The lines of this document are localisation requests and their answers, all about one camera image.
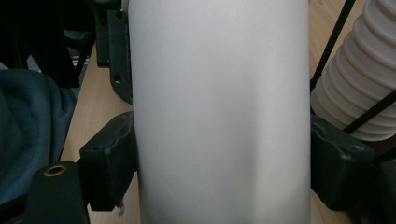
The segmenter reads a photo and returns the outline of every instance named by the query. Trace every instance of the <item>metal ring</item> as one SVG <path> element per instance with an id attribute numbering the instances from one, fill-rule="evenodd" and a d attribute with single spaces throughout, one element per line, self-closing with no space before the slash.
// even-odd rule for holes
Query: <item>metal ring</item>
<path id="1" fill-rule="evenodd" d="M 62 174 L 64 171 L 67 170 L 67 166 L 62 165 L 62 164 L 57 164 L 54 166 L 51 166 L 44 172 L 44 176 L 46 177 L 53 177 L 56 175 Z"/>

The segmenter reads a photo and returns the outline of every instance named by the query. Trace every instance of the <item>blue fabric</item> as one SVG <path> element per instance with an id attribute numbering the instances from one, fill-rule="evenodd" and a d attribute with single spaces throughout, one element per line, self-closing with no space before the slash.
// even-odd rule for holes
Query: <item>blue fabric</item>
<path id="1" fill-rule="evenodd" d="M 27 193 L 35 171 L 59 160 L 75 104 L 48 76 L 0 70 L 0 204 Z"/>

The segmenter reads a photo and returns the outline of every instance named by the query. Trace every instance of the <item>screw hole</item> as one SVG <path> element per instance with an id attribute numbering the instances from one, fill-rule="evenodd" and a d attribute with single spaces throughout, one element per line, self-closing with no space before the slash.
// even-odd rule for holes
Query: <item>screw hole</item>
<path id="1" fill-rule="evenodd" d="M 113 77 L 113 81 L 114 81 L 115 83 L 117 83 L 117 84 L 120 84 L 120 83 L 121 83 L 121 77 L 120 77 L 120 76 L 114 76 L 114 77 Z"/>
<path id="2" fill-rule="evenodd" d="M 44 176 L 52 177 L 52 176 L 60 175 L 61 173 L 66 171 L 66 169 L 67 167 L 65 165 L 54 165 L 44 172 Z"/>

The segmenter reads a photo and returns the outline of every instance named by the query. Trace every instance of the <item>white tube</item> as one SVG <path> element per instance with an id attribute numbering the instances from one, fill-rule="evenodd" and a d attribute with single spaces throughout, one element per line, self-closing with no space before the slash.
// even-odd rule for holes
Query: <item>white tube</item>
<path id="1" fill-rule="evenodd" d="M 306 0 L 131 0 L 143 223 L 309 223 Z"/>
<path id="2" fill-rule="evenodd" d="M 396 89 L 396 1 L 368 0 L 312 91 L 312 109 L 339 129 Z M 396 134 L 396 104 L 351 135 L 378 142 Z"/>

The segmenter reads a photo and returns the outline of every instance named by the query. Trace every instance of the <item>wooden surface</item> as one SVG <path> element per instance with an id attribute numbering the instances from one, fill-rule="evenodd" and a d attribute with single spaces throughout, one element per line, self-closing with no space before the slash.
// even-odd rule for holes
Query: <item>wooden surface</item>
<path id="1" fill-rule="evenodd" d="M 352 22 L 361 14 L 363 0 L 357 0 L 347 25 L 336 49 L 342 43 L 351 28 Z M 332 27 L 341 11 L 344 0 L 312 0 L 310 3 L 310 75 L 312 76 L 318 64 L 318 59 L 325 48 Z M 87 69 L 81 91 L 78 97 L 75 114 L 66 138 L 62 160 L 77 161 L 78 151 L 112 118 L 132 110 L 131 105 L 124 103 L 112 90 L 109 82 L 108 69 L 96 66 L 95 51 Z M 139 224 L 139 205 L 137 180 L 134 177 L 124 198 L 125 210 L 122 216 L 119 209 L 111 213 L 95 213 L 90 211 L 91 223 Z M 333 212 L 320 202 L 314 192 L 311 197 L 312 224 L 349 224 L 345 213 Z"/>

